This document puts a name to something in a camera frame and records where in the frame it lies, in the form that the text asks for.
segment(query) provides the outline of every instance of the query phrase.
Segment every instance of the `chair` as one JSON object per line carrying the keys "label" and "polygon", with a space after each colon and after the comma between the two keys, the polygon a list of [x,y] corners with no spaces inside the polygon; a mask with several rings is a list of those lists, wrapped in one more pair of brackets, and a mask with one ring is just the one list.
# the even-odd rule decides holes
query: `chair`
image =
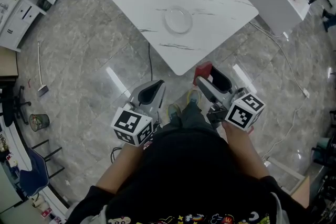
{"label": "chair", "polygon": [[2,103],[2,113],[0,116],[4,117],[4,122],[6,127],[11,126],[14,120],[14,116],[18,119],[22,119],[23,122],[28,125],[28,121],[25,119],[21,107],[23,105],[32,105],[31,102],[21,103],[23,90],[25,87],[20,86],[19,93],[17,96],[14,96],[13,88],[6,87],[3,88],[2,93],[0,94],[0,103]]}
{"label": "chair", "polygon": [[[336,110],[331,110],[331,128],[336,128]],[[323,165],[327,168],[336,168],[336,131],[333,131],[329,140],[327,139],[326,145],[318,144],[316,147],[312,147],[312,151],[317,154],[313,154],[313,161],[317,164]]]}
{"label": "chair", "polygon": [[49,176],[46,163],[50,161],[50,157],[59,152],[62,147],[51,152],[46,157],[42,157],[34,151],[35,148],[47,143],[48,141],[49,140],[45,140],[42,143],[28,149],[28,156],[31,161],[32,169],[31,171],[20,171],[20,186],[28,196],[33,196],[47,187],[49,185],[49,180],[65,169],[62,167],[60,170]]}

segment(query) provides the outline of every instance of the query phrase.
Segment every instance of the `white marble table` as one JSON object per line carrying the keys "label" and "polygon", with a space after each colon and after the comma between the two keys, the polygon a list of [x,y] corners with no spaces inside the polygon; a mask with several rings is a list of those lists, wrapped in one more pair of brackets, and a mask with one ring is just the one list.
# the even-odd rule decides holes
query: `white marble table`
{"label": "white marble table", "polygon": [[113,1],[179,76],[258,15],[248,0]]}

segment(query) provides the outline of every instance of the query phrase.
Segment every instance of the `broom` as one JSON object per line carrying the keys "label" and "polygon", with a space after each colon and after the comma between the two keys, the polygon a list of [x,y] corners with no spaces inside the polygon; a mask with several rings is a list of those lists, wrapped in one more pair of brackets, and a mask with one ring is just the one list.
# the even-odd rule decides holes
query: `broom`
{"label": "broom", "polygon": [[38,89],[37,95],[38,97],[41,97],[43,94],[49,91],[49,89],[48,89],[48,86],[43,85],[42,83],[41,65],[40,65],[40,42],[37,42],[37,54],[38,54],[38,70],[40,73],[40,83],[41,83],[41,87]]}

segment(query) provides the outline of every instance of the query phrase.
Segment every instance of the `floor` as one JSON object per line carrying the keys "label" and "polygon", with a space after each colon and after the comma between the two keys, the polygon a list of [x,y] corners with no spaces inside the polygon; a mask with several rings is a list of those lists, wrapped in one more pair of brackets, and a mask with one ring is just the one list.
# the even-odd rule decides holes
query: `floor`
{"label": "floor", "polygon": [[[328,129],[329,110],[335,105],[334,81],[327,72],[329,67],[335,68],[336,31],[324,32],[322,5],[327,6],[323,0],[311,5],[289,41],[277,39],[299,84],[310,93],[305,101],[279,47],[250,24],[203,60],[212,61],[240,86],[254,87],[267,104],[250,135],[261,156],[285,136],[294,110],[302,106],[290,134],[270,153],[302,174],[310,164],[311,147]],[[267,27],[259,20],[254,22]],[[49,87],[41,98],[37,97],[38,41],[42,76]],[[154,79],[163,79],[167,86],[160,111],[166,123],[165,108],[175,101],[183,105],[186,92],[192,88],[195,67],[178,77],[154,50],[151,59]],[[48,168],[50,172],[60,166],[66,169],[51,183],[69,202],[80,200],[110,165],[112,149],[120,145],[110,124],[126,96],[113,83],[107,68],[128,91],[149,81],[147,42],[111,0],[58,0],[26,35],[17,60],[18,85],[26,87],[25,99],[33,103],[27,114],[46,113],[51,120],[48,129],[36,133],[19,121],[24,138],[30,146],[48,138],[49,143],[39,148],[42,154],[62,147]],[[237,68],[246,75],[245,80],[238,76]],[[295,184],[274,167],[270,170],[287,188]]]}

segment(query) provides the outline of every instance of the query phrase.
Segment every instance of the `hand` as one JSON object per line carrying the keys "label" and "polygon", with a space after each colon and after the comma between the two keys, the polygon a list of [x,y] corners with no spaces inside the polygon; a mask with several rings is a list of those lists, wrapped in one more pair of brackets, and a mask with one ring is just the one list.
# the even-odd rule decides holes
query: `hand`
{"label": "hand", "polygon": [[231,135],[246,136],[248,135],[245,131],[243,131],[242,129],[239,129],[238,127],[234,126],[233,124],[227,121],[223,121],[222,126],[225,129],[226,136],[231,136]]}

